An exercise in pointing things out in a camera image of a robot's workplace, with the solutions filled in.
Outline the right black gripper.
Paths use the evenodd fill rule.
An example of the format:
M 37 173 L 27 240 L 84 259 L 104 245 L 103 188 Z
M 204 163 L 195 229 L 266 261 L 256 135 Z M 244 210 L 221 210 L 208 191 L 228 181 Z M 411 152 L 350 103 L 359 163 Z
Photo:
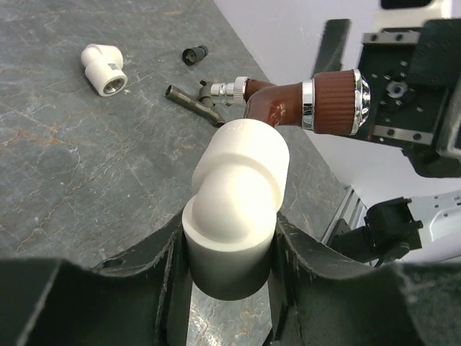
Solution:
M 311 74 L 340 71 L 352 21 L 326 21 Z M 370 86 L 362 141 L 400 148 L 425 178 L 460 176 L 460 19 L 386 28 L 362 38 L 359 70 Z

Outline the second white elbow fitting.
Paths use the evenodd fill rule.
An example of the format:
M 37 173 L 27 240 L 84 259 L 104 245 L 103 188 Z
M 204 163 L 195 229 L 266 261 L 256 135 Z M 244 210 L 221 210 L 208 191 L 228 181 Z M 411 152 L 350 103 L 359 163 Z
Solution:
M 114 45 L 89 44 L 81 53 L 84 74 L 101 97 L 111 97 L 127 84 L 124 58 Z

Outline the white elbow pipe fitting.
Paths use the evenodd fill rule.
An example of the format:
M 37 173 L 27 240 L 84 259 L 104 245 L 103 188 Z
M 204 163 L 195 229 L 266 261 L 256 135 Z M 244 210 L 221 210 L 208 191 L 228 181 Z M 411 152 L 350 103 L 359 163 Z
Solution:
M 182 212 L 190 272 L 202 292 L 235 301 L 266 282 L 289 163 L 284 138 L 266 123 L 233 120 L 216 131 Z

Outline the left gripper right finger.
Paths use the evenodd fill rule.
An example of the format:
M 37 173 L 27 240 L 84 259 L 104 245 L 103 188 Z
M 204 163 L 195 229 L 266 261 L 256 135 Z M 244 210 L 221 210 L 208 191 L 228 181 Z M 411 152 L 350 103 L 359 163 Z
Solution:
M 458 345 L 460 266 L 355 262 L 278 216 L 273 345 Z

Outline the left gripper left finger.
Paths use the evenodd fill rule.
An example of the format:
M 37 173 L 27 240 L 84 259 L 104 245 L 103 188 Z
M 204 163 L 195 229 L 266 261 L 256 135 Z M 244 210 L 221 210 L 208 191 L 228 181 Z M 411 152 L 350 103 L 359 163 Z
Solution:
M 96 267 L 1 261 L 3 345 L 185 345 L 191 277 L 182 218 Z

